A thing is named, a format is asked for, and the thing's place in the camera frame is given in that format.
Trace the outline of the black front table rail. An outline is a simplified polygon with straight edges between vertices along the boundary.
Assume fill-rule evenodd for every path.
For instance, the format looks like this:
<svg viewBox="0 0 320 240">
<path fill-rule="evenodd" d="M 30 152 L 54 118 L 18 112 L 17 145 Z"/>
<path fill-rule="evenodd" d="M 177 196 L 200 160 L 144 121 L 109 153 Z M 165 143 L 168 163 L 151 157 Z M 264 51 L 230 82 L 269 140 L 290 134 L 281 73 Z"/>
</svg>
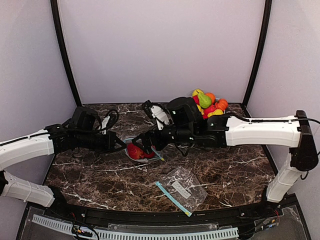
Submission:
<svg viewBox="0 0 320 240">
<path fill-rule="evenodd" d="M 190 217 L 179 212 L 133 212 L 106 210 L 73 205 L 59 202 L 44 210 L 44 214 L 64 220 L 73 220 L 76 223 L 90 227 L 107 227 L 110 224 L 138 225 L 138 226 L 182 226 L 217 223 L 220 227 L 233 226 L 248 232 L 256 220 L 274 217 L 275 210 L 285 203 L 288 194 L 279 203 L 268 203 L 265 191 L 262 200 L 258 203 L 231 208 L 195 211 Z"/>
</svg>

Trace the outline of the red tomato with stem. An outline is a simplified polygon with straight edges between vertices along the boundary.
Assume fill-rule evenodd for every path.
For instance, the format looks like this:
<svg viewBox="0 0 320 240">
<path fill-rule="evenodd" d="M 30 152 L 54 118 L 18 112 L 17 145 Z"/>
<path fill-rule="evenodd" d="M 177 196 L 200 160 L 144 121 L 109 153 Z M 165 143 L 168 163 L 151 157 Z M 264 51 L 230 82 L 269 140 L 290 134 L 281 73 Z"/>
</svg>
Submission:
<svg viewBox="0 0 320 240">
<path fill-rule="evenodd" d="M 141 154 L 141 157 L 142 157 L 142 159 L 152 159 L 152 158 L 154 158 L 155 157 L 155 152 L 154 151 L 152 151 L 151 153 L 146 153 L 146 152 L 143 152 L 142 154 Z"/>
</svg>

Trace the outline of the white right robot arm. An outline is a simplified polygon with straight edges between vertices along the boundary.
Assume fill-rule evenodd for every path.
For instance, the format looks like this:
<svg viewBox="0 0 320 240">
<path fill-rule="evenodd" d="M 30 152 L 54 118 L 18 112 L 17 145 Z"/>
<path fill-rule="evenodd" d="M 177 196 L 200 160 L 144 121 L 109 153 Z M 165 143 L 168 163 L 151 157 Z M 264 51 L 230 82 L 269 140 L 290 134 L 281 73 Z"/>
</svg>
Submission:
<svg viewBox="0 0 320 240">
<path fill-rule="evenodd" d="M 147 100 L 142 108 L 156 120 L 149 130 L 132 139 L 146 153 L 161 151 L 174 144 L 202 148 L 226 148 L 240 145 L 288 147 L 285 163 L 267 186 L 264 199 L 279 203 L 301 175 L 319 163 L 311 118 L 303 110 L 278 118 L 246 118 L 227 112 L 204 119 L 192 97 L 171 100 L 165 109 Z"/>
</svg>

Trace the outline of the black right frame post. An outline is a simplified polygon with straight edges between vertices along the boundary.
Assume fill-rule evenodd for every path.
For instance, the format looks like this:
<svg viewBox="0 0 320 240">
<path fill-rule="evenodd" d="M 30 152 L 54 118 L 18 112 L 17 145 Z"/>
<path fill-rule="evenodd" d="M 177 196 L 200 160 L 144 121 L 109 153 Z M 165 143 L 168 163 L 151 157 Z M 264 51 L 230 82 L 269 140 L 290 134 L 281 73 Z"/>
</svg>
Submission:
<svg viewBox="0 0 320 240">
<path fill-rule="evenodd" d="M 259 38 L 257 42 L 257 48 L 256 48 L 256 53 L 254 57 L 254 61 L 252 64 L 252 69 L 251 73 L 249 76 L 248 84 L 246 87 L 246 91 L 242 100 L 242 105 L 246 108 L 249 104 L 254 85 L 256 82 L 256 78 L 258 75 L 261 59 L 263 56 L 263 51 L 264 51 L 264 46 L 267 38 L 267 33 L 268 33 L 268 27 L 269 27 L 269 22 L 270 22 L 270 16 L 271 16 L 271 11 L 272 11 L 272 0 L 265 0 L 264 1 L 264 10 L 263 10 L 263 16 L 262 16 L 262 21 L 261 21 L 261 28 L 260 28 L 260 33 L 259 33 Z"/>
</svg>

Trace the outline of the orange pumpkin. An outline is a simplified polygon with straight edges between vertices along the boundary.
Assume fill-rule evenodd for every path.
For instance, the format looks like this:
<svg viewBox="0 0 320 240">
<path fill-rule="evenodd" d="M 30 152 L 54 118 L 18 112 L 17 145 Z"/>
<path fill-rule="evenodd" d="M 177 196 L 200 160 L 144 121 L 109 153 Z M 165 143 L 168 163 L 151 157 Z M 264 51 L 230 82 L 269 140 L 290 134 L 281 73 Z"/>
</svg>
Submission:
<svg viewBox="0 0 320 240">
<path fill-rule="evenodd" d="M 227 109 L 228 105 L 229 104 L 227 100 L 225 100 L 224 98 L 221 98 L 215 103 L 215 108 L 222 110 L 224 112 Z"/>
</svg>

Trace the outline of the yellow lemon right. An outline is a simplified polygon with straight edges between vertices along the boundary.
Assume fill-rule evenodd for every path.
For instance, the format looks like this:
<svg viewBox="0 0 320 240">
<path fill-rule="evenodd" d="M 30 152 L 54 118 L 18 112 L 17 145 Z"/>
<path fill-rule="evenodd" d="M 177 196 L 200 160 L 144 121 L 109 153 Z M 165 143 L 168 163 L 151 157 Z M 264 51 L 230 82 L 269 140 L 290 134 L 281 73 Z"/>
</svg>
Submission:
<svg viewBox="0 0 320 240">
<path fill-rule="evenodd" d="M 221 109 L 216 109 L 215 111 L 213 112 L 210 112 L 207 114 L 207 117 L 210 118 L 212 116 L 219 116 L 219 115 L 223 115 L 225 112 Z"/>
</svg>

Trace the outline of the red apple back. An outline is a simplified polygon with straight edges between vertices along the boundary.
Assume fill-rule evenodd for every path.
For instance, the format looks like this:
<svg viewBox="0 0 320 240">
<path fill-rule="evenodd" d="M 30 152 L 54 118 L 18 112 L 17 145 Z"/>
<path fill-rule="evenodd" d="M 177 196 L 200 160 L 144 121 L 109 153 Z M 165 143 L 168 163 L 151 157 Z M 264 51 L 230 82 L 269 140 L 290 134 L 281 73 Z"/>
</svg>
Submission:
<svg viewBox="0 0 320 240">
<path fill-rule="evenodd" d="M 199 101 L 199 98 L 198 98 L 197 95 L 194 95 L 192 98 L 193 98 L 193 100 L 195 101 L 195 103 L 196 103 L 197 105 L 200 104 L 200 101 Z"/>
</svg>

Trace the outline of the black left frame post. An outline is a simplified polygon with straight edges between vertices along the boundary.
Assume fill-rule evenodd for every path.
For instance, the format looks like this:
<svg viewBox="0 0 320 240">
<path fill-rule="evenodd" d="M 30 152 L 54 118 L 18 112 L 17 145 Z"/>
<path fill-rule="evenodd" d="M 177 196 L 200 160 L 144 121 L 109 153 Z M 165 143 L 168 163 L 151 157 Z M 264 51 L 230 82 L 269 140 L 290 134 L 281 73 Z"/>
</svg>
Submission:
<svg viewBox="0 0 320 240">
<path fill-rule="evenodd" d="M 81 107 L 82 101 L 81 101 L 81 98 L 80 98 L 80 95 L 79 95 L 79 92 L 78 92 L 78 89 L 76 86 L 75 78 L 74 78 L 73 71 L 71 68 L 70 59 L 69 59 L 68 52 L 67 52 L 62 22 L 61 22 L 61 18 L 60 18 L 58 1 L 57 0 L 50 0 L 50 7 L 51 7 L 51 14 L 52 14 L 52 19 L 53 19 L 56 39 L 58 42 L 60 56 L 61 56 L 63 67 L 64 67 L 64 70 L 66 73 L 68 85 L 71 90 L 72 97 L 73 97 L 73 100 L 74 100 L 76 106 Z"/>
</svg>

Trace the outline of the yellow fruit back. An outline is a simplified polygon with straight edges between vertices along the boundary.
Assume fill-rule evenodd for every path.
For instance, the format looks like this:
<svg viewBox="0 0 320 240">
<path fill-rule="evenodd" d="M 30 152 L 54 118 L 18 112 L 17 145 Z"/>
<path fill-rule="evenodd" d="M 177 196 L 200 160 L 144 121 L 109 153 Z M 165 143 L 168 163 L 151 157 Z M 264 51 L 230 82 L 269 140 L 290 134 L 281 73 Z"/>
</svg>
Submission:
<svg viewBox="0 0 320 240">
<path fill-rule="evenodd" d="M 204 93 L 201 89 L 197 88 L 192 92 L 192 97 L 197 96 L 199 93 Z"/>
</svg>

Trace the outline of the clear zip bag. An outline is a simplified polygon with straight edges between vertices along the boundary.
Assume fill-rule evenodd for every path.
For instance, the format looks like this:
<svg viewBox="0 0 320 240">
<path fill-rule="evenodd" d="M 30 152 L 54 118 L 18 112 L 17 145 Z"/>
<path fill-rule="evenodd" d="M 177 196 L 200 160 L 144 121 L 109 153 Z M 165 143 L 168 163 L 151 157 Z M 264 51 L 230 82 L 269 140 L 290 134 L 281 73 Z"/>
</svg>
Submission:
<svg viewBox="0 0 320 240">
<path fill-rule="evenodd" d="M 156 181 L 155 185 L 188 217 L 204 203 L 208 195 L 197 177 L 181 166 Z"/>
<path fill-rule="evenodd" d="M 151 153 L 146 153 L 141 148 L 134 145 L 132 140 L 132 137 L 128 137 L 123 140 L 123 142 L 126 144 L 125 154 L 129 159 L 138 163 L 152 163 L 165 160 L 153 146 L 151 147 Z"/>
</svg>

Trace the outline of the green pear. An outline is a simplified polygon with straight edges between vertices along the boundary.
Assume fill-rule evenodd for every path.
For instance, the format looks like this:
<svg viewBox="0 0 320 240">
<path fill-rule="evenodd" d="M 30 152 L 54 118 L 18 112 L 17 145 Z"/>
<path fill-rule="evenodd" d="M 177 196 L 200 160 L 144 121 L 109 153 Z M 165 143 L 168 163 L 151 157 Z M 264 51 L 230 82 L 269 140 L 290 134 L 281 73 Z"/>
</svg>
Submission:
<svg viewBox="0 0 320 240">
<path fill-rule="evenodd" d="M 207 109 L 212 105 L 212 99 L 205 95 L 204 93 L 200 92 L 197 95 L 198 97 L 198 101 L 199 101 L 199 105 L 203 108 L 203 109 Z"/>
</svg>

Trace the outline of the red wrinkled fruit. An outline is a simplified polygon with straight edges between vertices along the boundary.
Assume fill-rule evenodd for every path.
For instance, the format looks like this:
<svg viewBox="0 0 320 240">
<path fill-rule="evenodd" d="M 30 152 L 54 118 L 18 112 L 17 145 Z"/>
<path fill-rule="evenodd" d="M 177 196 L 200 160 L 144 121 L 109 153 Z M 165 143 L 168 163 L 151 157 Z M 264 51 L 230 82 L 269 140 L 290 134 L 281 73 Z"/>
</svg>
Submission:
<svg viewBox="0 0 320 240">
<path fill-rule="evenodd" d="M 133 143 L 129 143 L 127 145 L 127 154 L 129 155 L 130 158 L 134 160 L 142 159 L 142 153 L 143 153 L 143 150 L 141 150 L 139 147 L 137 147 Z"/>
</svg>

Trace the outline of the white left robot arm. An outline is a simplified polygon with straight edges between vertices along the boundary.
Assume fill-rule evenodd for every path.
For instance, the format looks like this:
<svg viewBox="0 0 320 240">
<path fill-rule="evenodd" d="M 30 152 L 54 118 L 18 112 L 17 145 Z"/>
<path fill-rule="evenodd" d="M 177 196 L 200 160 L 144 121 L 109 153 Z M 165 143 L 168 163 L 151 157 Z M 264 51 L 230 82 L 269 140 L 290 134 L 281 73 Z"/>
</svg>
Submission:
<svg viewBox="0 0 320 240">
<path fill-rule="evenodd" d="M 124 150 L 126 144 L 111 131 L 118 119 L 119 112 L 115 109 L 100 118 L 94 109 L 78 106 L 63 124 L 49 125 L 35 133 L 1 142 L 0 195 L 46 208 L 65 203 L 66 199 L 57 187 L 18 178 L 7 168 L 33 158 L 75 149 L 102 153 Z"/>
</svg>

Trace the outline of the orange fruit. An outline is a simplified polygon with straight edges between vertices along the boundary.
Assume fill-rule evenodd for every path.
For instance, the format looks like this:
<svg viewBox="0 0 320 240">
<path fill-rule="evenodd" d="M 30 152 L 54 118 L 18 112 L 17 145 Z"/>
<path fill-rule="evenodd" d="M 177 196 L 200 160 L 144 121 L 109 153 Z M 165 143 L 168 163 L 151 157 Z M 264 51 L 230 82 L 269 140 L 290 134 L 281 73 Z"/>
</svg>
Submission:
<svg viewBox="0 0 320 240">
<path fill-rule="evenodd" d="M 207 92 L 207 93 L 205 93 L 205 95 L 208 96 L 211 99 L 212 104 L 215 104 L 216 97 L 215 97 L 215 95 L 213 93 Z"/>
</svg>

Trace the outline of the black frame post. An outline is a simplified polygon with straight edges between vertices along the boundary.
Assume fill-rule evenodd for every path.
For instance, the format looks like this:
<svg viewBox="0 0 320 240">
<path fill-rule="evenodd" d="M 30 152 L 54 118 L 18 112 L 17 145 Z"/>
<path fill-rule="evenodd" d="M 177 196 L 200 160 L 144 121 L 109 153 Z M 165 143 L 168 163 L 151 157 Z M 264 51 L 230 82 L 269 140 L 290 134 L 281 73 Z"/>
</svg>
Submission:
<svg viewBox="0 0 320 240">
<path fill-rule="evenodd" d="M 58 42 L 60 56 L 61 56 L 63 67 L 64 67 L 64 70 L 66 73 L 68 85 L 71 90 L 72 97 L 73 97 L 73 100 L 74 100 L 76 106 L 81 107 L 82 101 L 81 101 L 81 98 L 80 98 L 80 95 L 79 95 L 79 92 L 78 92 L 78 89 L 76 86 L 75 78 L 74 78 L 73 71 L 71 68 L 70 59 L 69 59 L 68 52 L 67 52 L 62 22 L 61 22 L 61 18 L 60 18 L 58 1 L 57 0 L 50 0 L 50 7 L 51 7 L 51 14 L 52 14 L 52 19 L 53 19 L 56 39 Z"/>
<path fill-rule="evenodd" d="M 271 11 L 272 11 L 272 0 L 265 0 L 264 1 L 264 10 L 263 10 L 263 16 L 262 16 L 262 21 L 261 21 L 261 28 L 260 28 L 260 33 L 259 33 L 259 38 L 257 42 L 257 48 L 256 48 L 256 53 L 254 57 L 254 61 L 252 64 L 252 69 L 251 73 L 249 76 L 248 84 L 246 87 L 246 91 L 242 100 L 242 105 L 246 108 L 249 104 L 254 85 L 256 82 L 256 78 L 258 75 L 261 59 L 263 56 L 263 51 L 264 51 L 264 46 L 267 38 L 267 33 L 268 33 L 268 27 L 269 27 L 269 22 L 270 22 L 270 16 L 271 16 Z"/>
</svg>

